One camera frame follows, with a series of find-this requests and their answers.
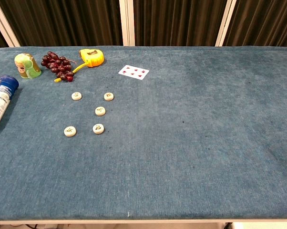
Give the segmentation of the red diamonds playing card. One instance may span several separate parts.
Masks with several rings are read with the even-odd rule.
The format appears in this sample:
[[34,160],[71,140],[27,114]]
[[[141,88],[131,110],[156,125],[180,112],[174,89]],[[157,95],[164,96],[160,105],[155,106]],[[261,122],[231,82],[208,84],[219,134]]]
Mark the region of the red diamonds playing card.
[[118,74],[128,76],[134,79],[143,80],[145,76],[149,73],[149,70],[142,69],[139,67],[134,67],[130,65],[125,65]]

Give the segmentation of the blue table cloth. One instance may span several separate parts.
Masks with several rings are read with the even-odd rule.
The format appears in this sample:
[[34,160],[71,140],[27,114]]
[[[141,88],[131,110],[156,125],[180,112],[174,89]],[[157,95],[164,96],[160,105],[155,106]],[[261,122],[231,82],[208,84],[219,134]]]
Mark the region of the blue table cloth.
[[0,121],[0,220],[287,219],[287,47],[102,51],[71,83],[18,79]]

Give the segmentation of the yellow tape measure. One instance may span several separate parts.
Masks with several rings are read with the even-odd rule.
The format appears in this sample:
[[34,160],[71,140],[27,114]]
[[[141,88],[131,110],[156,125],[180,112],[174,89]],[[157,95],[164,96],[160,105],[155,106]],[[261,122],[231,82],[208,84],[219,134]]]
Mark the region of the yellow tape measure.
[[74,70],[71,70],[70,64],[63,65],[63,61],[61,61],[60,66],[51,68],[52,72],[57,70],[57,78],[54,80],[55,83],[61,81],[72,82],[74,75],[83,67],[93,68],[102,65],[104,62],[104,54],[98,49],[82,49],[79,50],[79,55],[83,60],[83,63],[77,66]]

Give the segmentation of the dark red grape bunch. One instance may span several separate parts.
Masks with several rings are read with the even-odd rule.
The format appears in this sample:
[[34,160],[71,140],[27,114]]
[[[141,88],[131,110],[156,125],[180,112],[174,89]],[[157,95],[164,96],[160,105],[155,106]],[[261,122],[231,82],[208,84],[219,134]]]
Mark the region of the dark red grape bunch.
[[76,62],[65,56],[58,56],[56,53],[49,51],[42,57],[41,66],[46,67],[55,74],[55,83],[72,82],[74,78],[72,63]]

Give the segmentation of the green nesting doll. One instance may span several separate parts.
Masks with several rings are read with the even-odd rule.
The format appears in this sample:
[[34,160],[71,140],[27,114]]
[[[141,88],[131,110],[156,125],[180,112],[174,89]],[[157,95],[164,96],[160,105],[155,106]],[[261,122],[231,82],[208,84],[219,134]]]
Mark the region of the green nesting doll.
[[14,58],[18,72],[23,79],[34,79],[41,75],[41,69],[29,53],[20,53]]

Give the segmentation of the white bottle with blue cap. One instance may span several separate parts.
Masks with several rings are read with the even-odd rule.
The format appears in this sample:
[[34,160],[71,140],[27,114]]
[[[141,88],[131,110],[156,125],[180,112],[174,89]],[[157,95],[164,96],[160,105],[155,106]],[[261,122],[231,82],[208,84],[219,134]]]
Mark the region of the white bottle with blue cap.
[[14,77],[10,75],[0,77],[0,121],[18,87],[19,82]]

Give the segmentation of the white frame post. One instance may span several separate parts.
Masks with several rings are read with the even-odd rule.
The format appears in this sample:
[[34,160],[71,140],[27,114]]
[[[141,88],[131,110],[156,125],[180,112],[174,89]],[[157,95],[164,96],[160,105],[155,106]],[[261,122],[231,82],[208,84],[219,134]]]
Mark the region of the white frame post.
[[133,0],[119,0],[123,46],[135,46]]
[[20,43],[15,36],[7,18],[0,7],[0,32],[9,47],[20,47]]
[[221,47],[224,44],[227,30],[229,28],[232,15],[234,13],[236,2],[237,0],[227,0],[226,2],[224,14],[223,14],[222,21],[219,27],[217,39],[215,42],[215,47]]

